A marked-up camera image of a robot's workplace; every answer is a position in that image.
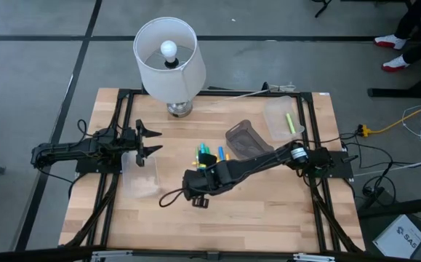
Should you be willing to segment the white printed box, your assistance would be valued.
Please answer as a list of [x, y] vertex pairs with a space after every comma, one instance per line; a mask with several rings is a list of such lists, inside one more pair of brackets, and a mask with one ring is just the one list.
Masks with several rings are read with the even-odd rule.
[[384, 256], [411, 258], [421, 244], [421, 231], [406, 215], [399, 215], [372, 243]]

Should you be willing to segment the black table leg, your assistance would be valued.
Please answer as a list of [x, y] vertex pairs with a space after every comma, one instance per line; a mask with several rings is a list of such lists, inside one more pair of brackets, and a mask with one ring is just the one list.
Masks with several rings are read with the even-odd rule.
[[358, 211], [359, 218], [381, 217], [386, 215], [406, 215], [421, 213], [421, 199], [399, 202], [386, 207], [370, 207]]

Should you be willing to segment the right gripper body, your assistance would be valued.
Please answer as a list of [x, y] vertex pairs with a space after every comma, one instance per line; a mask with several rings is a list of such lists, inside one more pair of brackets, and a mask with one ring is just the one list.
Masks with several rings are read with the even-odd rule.
[[205, 194], [216, 196], [234, 187], [234, 177], [230, 169], [234, 162], [218, 162], [203, 170], [186, 170], [182, 188], [186, 199]]

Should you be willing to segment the black power adapter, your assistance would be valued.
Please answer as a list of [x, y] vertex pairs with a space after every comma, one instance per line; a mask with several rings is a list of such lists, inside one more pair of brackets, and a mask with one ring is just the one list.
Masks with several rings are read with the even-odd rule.
[[379, 206], [382, 206], [381, 201], [379, 200], [382, 193], [385, 191], [383, 187], [378, 187], [377, 189], [373, 189], [371, 187], [365, 187], [362, 190], [362, 194], [366, 197], [366, 200], [362, 204], [362, 208], [368, 209], [373, 204], [378, 204]]

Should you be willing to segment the clear plastic bin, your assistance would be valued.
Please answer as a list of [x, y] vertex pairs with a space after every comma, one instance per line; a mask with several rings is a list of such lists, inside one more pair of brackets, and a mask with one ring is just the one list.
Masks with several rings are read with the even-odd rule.
[[144, 160], [144, 166], [136, 163], [137, 153], [130, 151], [121, 156], [123, 192], [126, 198], [151, 197], [159, 192], [159, 177], [156, 159], [152, 156]]
[[[300, 124], [299, 117], [294, 111], [295, 102], [294, 98], [282, 96], [270, 98], [265, 103], [263, 115], [272, 140], [288, 142], [299, 138], [305, 131], [305, 127]], [[295, 134], [289, 131], [286, 113], [289, 113], [292, 117], [296, 129]]]

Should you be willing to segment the silver metal bracket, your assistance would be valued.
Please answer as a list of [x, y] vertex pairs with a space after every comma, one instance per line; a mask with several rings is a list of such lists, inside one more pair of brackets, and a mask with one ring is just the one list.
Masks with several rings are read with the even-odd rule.
[[107, 258], [133, 256], [132, 250], [103, 250], [92, 253], [91, 262], [105, 262]]
[[295, 262], [336, 262], [332, 256], [325, 255], [311, 255], [305, 253], [296, 253], [293, 255]]

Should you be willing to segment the black table base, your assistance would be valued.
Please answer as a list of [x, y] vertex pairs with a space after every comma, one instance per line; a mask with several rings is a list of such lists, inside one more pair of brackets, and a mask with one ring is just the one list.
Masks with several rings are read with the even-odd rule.
[[371, 98], [421, 98], [421, 80], [407, 89], [369, 88], [367, 95]]

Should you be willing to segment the black stand leg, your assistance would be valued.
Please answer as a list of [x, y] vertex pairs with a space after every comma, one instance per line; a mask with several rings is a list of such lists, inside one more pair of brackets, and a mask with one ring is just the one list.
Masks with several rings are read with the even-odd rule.
[[327, 7], [329, 6], [332, 0], [311, 0], [311, 1], [322, 4], [322, 7], [315, 14], [315, 18], [318, 18], [327, 9]]

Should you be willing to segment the person's foot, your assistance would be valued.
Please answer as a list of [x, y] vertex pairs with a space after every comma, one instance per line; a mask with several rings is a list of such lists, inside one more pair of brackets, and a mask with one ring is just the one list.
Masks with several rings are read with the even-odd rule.
[[383, 63], [381, 69], [386, 72], [397, 72], [409, 67], [410, 64], [407, 63], [403, 55], [400, 55], [386, 63]]
[[378, 47], [387, 47], [396, 50], [400, 50], [404, 47], [407, 43], [408, 39], [400, 39], [396, 37], [394, 34], [386, 35], [386, 36], [378, 36], [374, 38], [373, 42]]

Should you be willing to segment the black aluminium frame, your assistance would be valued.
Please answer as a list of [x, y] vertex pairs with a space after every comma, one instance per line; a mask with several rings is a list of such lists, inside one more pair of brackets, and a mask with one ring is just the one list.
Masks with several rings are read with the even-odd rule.
[[[141, 119], [148, 129], [161, 132], [146, 140], [162, 146], [155, 153], [160, 193], [179, 188], [184, 172], [195, 158], [198, 144], [216, 148], [225, 142], [225, 132], [248, 119], [264, 139], [270, 134], [263, 109], [270, 93], [203, 90], [195, 99], [193, 112], [182, 119], [141, 90], [132, 90], [125, 111]], [[94, 244], [68, 242], [93, 211], [100, 183], [112, 184], [111, 175], [90, 173], [75, 183], [60, 246], [44, 250], [0, 253], [0, 262], [69, 262], [90, 259], [103, 250], [132, 250], [133, 256], [167, 258], [257, 258], [293, 260], [296, 253], [332, 256], [336, 262], [421, 262], [370, 255], [363, 251], [361, 227], [350, 187], [333, 180], [325, 194], [335, 218], [358, 247], [348, 253], [333, 250], [336, 236], [314, 205], [310, 186], [298, 172], [276, 167], [252, 175], [224, 194], [213, 196], [207, 209], [193, 207], [180, 197], [170, 206], [159, 207], [159, 196], [130, 199], [123, 184], [117, 184], [113, 204], [103, 211]]]

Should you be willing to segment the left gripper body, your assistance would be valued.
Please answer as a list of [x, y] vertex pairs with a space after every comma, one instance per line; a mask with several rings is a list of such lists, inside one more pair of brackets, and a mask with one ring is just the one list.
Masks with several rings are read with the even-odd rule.
[[123, 130], [119, 145], [122, 153], [137, 151], [140, 145], [140, 139], [137, 134], [137, 130], [131, 127]]

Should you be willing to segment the white shade silver table lamp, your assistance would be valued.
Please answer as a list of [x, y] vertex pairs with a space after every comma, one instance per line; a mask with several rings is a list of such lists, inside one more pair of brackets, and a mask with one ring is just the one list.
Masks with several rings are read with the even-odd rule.
[[137, 32], [133, 52], [145, 91], [172, 116], [190, 114], [207, 78], [193, 28], [176, 17], [158, 17]]

